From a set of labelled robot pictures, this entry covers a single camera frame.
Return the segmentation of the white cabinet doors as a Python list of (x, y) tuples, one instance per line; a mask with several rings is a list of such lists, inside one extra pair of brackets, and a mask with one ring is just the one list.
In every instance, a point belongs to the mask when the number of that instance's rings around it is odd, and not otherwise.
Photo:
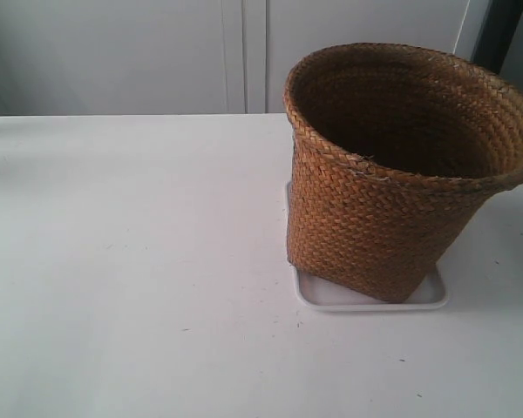
[(470, 57), (485, 1), (0, 1), (0, 115), (282, 110), (290, 68), (334, 44)]

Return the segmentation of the white rectangular plastic tray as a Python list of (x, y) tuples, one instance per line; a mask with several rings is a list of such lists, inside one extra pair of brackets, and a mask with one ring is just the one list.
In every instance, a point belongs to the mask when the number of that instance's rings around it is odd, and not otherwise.
[(449, 300), (448, 287), (437, 268), (402, 303), (385, 302), (304, 273), (297, 267), (295, 294), (307, 307), (326, 313), (388, 313), (431, 311), (443, 307)]

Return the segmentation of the dark vertical post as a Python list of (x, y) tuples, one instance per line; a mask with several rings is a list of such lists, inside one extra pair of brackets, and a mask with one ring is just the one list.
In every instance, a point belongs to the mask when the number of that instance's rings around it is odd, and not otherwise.
[(471, 61), (499, 74), (523, 13), (523, 0), (492, 0)]

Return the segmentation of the brown woven wicker basket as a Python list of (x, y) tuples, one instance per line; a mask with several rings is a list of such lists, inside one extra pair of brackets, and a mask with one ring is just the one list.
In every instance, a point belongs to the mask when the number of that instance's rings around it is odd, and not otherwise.
[(287, 256), (371, 298), (407, 300), (476, 211), (523, 184), (523, 94), (452, 54), (340, 44), (290, 71)]

